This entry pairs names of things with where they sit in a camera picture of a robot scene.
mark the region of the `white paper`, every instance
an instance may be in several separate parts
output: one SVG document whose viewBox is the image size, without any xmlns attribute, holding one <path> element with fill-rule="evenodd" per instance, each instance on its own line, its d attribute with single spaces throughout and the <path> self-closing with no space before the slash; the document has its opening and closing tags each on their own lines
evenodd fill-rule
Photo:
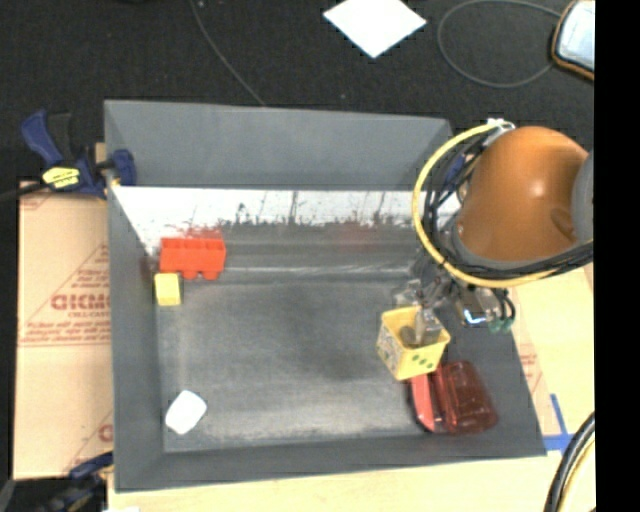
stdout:
<svg viewBox="0 0 640 512">
<path fill-rule="evenodd" d="M 345 0 L 324 17 L 374 59 L 427 23 L 400 0 Z"/>
<path fill-rule="evenodd" d="M 411 192 L 322 190 L 200 189 L 115 187 L 112 189 L 147 254 L 155 255 L 162 237 L 228 224 L 376 222 L 411 229 Z M 419 204 L 424 204 L 424 192 Z"/>
</svg>

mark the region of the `black floor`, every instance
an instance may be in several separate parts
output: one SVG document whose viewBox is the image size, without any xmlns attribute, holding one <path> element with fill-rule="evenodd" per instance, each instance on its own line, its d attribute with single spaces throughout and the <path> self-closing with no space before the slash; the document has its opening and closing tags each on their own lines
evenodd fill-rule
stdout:
<svg viewBox="0 0 640 512">
<path fill-rule="evenodd" d="M 105 98 L 411 113 L 448 119 L 454 131 L 504 117 L 541 124 L 587 149 L 594 86 L 548 65 L 556 17 L 524 5 L 482 2 L 447 16 L 456 0 L 408 1 L 427 25 L 376 60 L 323 17 L 336 2 L 244 0 L 22 0 L 0 3 L 0 193 L 37 175 L 40 160 L 19 125 L 39 108 L 72 114 L 75 145 L 101 140 Z M 568 2 L 536 4 L 562 11 Z M 211 38 L 200 30 L 194 12 Z M 230 64 L 234 72 L 225 65 Z M 0 204 L 0 486 L 9 474 L 15 364 L 15 203 Z"/>
</svg>

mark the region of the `clamp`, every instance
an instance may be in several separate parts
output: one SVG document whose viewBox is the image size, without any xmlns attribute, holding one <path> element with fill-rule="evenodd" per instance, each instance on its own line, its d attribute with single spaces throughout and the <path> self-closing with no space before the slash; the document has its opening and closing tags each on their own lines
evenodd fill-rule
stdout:
<svg viewBox="0 0 640 512">
<path fill-rule="evenodd" d="M 65 158 L 49 131 L 45 110 L 38 110 L 25 119 L 20 129 L 27 146 L 44 160 L 43 186 L 54 192 L 76 192 L 106 199 L 107 183 L 102 174 L 106 169 L 116 170 L 121 185 L 136 183 L 133 156 L 126 149 L 114 151 L 106 161 L 99 163 L 94 161 L 88 149 L 81 151 L 75 159 Z"/>
<path fill-rule="evenodd" d="M 95 498 L 103 498 L 104 480 L 100 473 L 113 465 L 113 452 L 107 452 L 73 468 L 69 486 L 33 512 L 79 512 Z"/>
</svg>

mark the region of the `red lego brick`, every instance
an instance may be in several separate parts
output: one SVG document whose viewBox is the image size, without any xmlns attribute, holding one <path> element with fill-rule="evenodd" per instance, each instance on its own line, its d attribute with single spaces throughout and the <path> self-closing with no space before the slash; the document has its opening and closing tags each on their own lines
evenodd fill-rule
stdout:
<svg viewBox="0 0 640 512">
<path fill-rule="evenodd" d="M 218 279 L 227 249 L 222 238 L 163 238 L 160 241 L 160 272 L 180 272 L 184 279 L 199 274 Z"/>
</svg>

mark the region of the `yellow block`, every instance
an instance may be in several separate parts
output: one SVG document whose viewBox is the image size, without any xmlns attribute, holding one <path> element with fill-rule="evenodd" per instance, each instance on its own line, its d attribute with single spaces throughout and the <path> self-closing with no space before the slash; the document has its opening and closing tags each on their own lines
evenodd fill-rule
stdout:
<svg viewBox="0 0 640 512">
<path fill-rule="evenodd" d="M 156 300 L 160 306 L 178 306 L 181 304 L 180 279 L 178 274 L 161 273 L 154 276 Z"/>
<path fill-rule="evenodd" d="M 447 343 L 451 340 L 443 328 L 435 343 L 412 348 L 402 343 L 400 329 L 415 329 L 416 313 L 420 306 L 392 309 L 382 314 L 382 325 L 376 342 L 376 351 L 397 380 L 431 373 L 436 369 Z"/>
</svg>

